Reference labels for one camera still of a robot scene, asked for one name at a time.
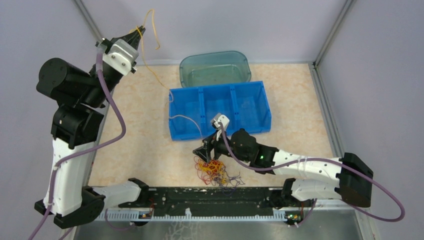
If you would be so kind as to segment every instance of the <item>wall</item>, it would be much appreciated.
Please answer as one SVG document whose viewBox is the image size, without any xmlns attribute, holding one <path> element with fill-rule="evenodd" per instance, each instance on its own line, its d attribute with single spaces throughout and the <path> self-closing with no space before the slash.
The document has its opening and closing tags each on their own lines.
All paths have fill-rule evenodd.
<svg viewBox="0 0 424 240">
<path fill-rule="evenodd" d="M 357 1 L 319 67 L 346 152 L 405 205 L 399 223 L 377 221 L 381 239 L 424 234 L 424 1 Z M 373 189 L 371 210 L 398 207 Z"/>
<path fill-rule="evenodd" d="M 251 63 L 313 61 L 346 0 L 84 0 L 105 36 L 142 25 L 155 8 L 145 53 L 151 64 L 179 64 L 187 56 L 237 50 Z"/>
<path fill-rule="evenodd" d="M 42 215 L 34 202 L 47 191 L 50 129 L 57 104 L 36 91 L 53 57 L 88 71 L 95 39 L 69 0 L 0 1 L 0 239 L 27 239 Z M 36 239 L 58 239 L 49 217 Z"/>
</svg>

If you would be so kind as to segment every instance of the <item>gray floor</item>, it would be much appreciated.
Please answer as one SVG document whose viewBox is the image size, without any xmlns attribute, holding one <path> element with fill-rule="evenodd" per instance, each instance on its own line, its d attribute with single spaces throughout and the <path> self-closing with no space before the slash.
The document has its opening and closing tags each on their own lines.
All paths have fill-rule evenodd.
<svg viewBox="0 0 424 240">
<path fill-rule="evenodd" d="M 112 222 L 114 226 L 128 223 Z M 362 240 L 353 210 L 316 210 L 300 228 L 282 222 L 150 222 L 117 231 L 105 222 L 79 227 L 76 240 Z"/>
</svg>

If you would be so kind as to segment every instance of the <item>green transparent container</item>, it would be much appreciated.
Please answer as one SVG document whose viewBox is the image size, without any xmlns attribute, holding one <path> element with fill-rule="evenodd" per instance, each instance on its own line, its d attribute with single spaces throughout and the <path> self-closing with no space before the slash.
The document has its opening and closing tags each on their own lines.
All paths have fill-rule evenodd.
<svg viewBox="0 0 424 240">
<path fill-rule="evenodd" d="M 183 88 L 246 83 L 251 78 L 248 59 L 239 51 L 188 56 L 179 65 L 179 80 Z"/>
</svg>

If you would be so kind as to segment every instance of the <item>pile of string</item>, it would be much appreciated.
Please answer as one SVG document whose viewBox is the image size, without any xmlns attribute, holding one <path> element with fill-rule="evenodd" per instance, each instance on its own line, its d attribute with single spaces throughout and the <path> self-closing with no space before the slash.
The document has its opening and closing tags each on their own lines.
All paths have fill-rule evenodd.
<svg viewBox="0 0 424 240">
<path fill-rule="evenodd" d="M 213 159 L 206 163 L 198 156 L 195 156 L 194 162 L 198 178 L 206 185 L 220 187 L 222 193 L 226 196 L 231 196 L 236 191 L 236 187 L 245 184 L 240 174 L 237 176 L 228 175 L 226 166 L 222 161 Z"/>
</svg>

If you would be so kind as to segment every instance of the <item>plastic container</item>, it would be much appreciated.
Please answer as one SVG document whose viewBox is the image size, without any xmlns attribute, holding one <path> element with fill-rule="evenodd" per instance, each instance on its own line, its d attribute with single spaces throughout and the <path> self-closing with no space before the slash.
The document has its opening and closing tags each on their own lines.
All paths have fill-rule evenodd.
<svg viewBox="0 0 424 240">
<path fill-rule="evenodd" d="M 250 134 L 271 130 L 271 110 L 262 81 L 186 87 L 171 89 L 171 92 L 174 100 L 169 104 L 169 116 L 192 118 L 203 138 L 215 132 L 211 120 L 217 113 L 229 118 L 229 135 L 240 128 Z M 174 141 L 201 137 L 196 125 L 183 117 L 169 119 L 169 131 Z"/>
<path fill-rule="evenodd" d="M 188 56 L 179 65 L 179 80 L 183 88 L 246 83 L 251 78 L 248 59 L 239 51 Z"/>
</svg>

